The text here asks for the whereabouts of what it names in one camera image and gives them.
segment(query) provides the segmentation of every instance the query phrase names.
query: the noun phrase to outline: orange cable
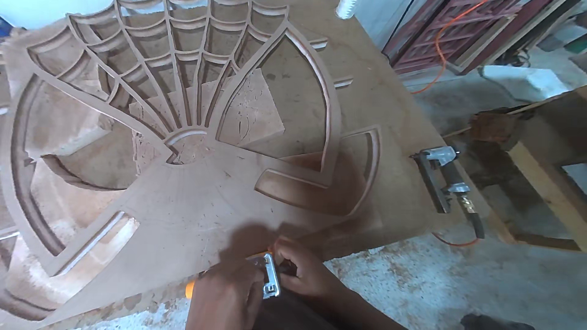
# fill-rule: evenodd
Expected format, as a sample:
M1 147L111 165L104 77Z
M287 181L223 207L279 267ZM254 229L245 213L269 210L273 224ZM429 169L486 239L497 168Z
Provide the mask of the orange cable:
M436 47L436 52L438 53L438 55L440 55L440 59L442 60L442 68L440 69L440 72L438 73L438 75L436 76L436 78L434 78L434 80L432 80L428 85L426 85L426 87L417 90L415 92L412 92L412 94L418 94L421 93L425 90L427 90L428 88L430 88L434 83L436 83L439 79L440 76L443 74L444 70L446 69L446 58L444 58L444 54L442 53L442 50L440 49L440 35L444 32L444 30L446 30L449 26L451 26L454 22L456 22L458 19L460 19L461 17L465 16L466 14L469 14L470 12L472 12L473 10L477 9L479 6L481 6L482 4L486 3L488 0L482 0L481 2L479 2L478 4L472 6L471 8L467 9L465 12L459 14L457 17L451 19L448 23L446 23L441 29L440 31L436 34L436 38L434 39L434 46Z
M479 238L475 238L474 240L472 240L468 243L455 244L455 243L451 243L451 242L447 242L447 241L443 240L442 237L440 237L440 235L438 235L436 233L432 233L432 235L434 235L434 237L438 238L438 240L441 241L442 243L445 243L445 244L450 245L452 247L466 247L466 246L473 245L473 244L479 242Z

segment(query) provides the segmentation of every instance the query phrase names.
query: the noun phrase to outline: white wall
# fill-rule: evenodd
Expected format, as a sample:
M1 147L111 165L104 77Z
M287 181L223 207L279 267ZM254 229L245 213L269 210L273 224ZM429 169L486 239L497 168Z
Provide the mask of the white wall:
M426 0L414 0L400 28L409 21ZM383 49L410 0L359 0L355 16L377 48Z
M65 14L82 15L100 11L112 0L0 0L0 16L12 26L38 29Z

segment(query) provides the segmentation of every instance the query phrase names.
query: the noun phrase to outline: person's hands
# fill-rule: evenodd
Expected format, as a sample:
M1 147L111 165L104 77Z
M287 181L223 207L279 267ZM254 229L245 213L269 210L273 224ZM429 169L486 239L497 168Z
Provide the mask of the person's hands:
M242 259L222 262L196 280L186 330L247 330L263 300L263 273Z
M279 237L273 246L276 261L290 260L297 267L296 276L280 274L281 284L312 300L329 302L348 292L344 284L326 268L320 259L300 243Z
M296 276L280 274L281 284L305 298L314 308L338 327L361 330L405 330L365 301L326 268L308 249L286 237L273 246L275 261L290 260L298 270Z

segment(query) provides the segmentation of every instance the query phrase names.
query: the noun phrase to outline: red wooden lattice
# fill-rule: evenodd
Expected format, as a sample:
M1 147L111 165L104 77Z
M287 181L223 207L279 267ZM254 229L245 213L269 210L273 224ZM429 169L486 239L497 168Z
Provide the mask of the red wooden lattice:
M383 48L397 73L437 66L441 63L434 45L436 35L453 18L480 0L428 0ZM488 0L444 30L439 39L444 57L460 56L500 18L516 13L518 0Z

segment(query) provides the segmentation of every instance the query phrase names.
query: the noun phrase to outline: nail gun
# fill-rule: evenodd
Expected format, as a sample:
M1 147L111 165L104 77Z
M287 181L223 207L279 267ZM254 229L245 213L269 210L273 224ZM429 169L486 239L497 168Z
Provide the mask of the nail gun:
M456 196L458 205L475 229L477 238L485 238L483 224L479 214L475 211L473 202L467 195L471 188L458 172L454 160L459 152L450 146L424 149L410 157L416 161L422 179L432 197L432 202L438 213L450 213L451 194ZM441 187L434 179L434 170L440 168L446 186Z

